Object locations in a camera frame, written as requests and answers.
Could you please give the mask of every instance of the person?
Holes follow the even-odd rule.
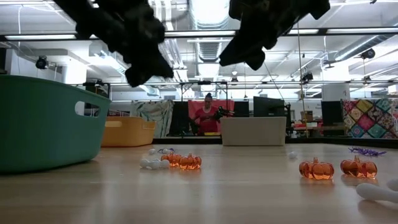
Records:
[[[204,135],[205,133],[217,133],[217,121],[215,119],[215,113],[217,108],[212,106],[213,97],[211,93],[208,93],[205,97],[205,105],[195,112],[194,121],[199,119],[199,130],[198,135]]]

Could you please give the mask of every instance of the wooden table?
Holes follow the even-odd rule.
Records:
[[[354,186],[365,180],[342,176],[352,159],[345,146],[173,147],[203,159],[202,170],[144,170],[151,146],[103,149],[93,161],[50,172],[0,176],[1,224],[196,224],[196,223],[394,223],[398,205],[362,200]],[[291,161],[286,154],[298,152]],[[333,181],[301,178],[302,160],[318,156],[335,166]],[[398,151],[371,158],[382,187],[398,177]]]

